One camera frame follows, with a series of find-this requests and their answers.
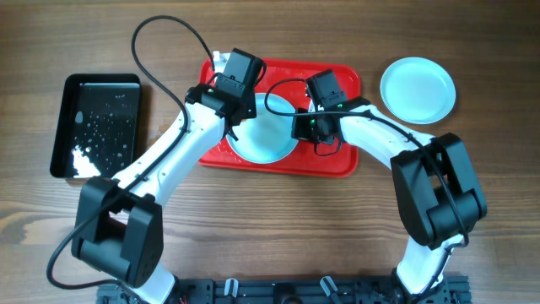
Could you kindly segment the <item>light blue plate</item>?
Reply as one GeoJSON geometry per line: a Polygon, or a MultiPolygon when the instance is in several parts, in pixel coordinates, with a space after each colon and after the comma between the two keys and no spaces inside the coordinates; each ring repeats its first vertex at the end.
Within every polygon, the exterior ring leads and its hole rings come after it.
{"type": "Polygon", "coordinates": [[[291,137],[292,117],[272,114],[265,107],[265,93],[256,93],[256,117],[233,127],[238,138],[227,136],[232,150],[243,160],[271,164],[288,156],[299,140],[291,137]]]}
{"type": "Polygon", "coordinates": [[[423,57],[405,57],[381,76],[380,93],[387,109],[412,124],[431,124],[448,116],[456,104],[456,86],[449,73],[423,57]]]}

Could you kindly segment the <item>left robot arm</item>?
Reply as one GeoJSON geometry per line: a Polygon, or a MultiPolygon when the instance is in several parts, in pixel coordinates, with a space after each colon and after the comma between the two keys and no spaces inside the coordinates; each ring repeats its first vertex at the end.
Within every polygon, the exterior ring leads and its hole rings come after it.
{"type": "Polygon", "coordinates": [[[72,255],[140,303],[179,301],[176,277],[159,262],[163,209],[199,159],[256,116],[255,88],[265,71],[262,59],[234,49],[222,72],[186,92],[177,120],[136,162],[111,179],[91,177],[65,239],[72,255]]]}

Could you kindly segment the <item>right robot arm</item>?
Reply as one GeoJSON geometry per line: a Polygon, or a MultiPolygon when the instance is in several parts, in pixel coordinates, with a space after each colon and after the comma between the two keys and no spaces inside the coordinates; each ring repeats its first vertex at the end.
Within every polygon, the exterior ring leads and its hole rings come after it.
{"type": "Polygon", "coordinates": [[[313,144],[349,144],[391,170],[397,207],[409,234],[394,270],[396,300],[419,303],[443,283],[457,248],[487,214],[487,203],[465,144],[454,133],[436,137],[383,115],[362,96],[349,99],[331,69],[304,79],[310,109],[298,110],[293,135],[313,144]]]}

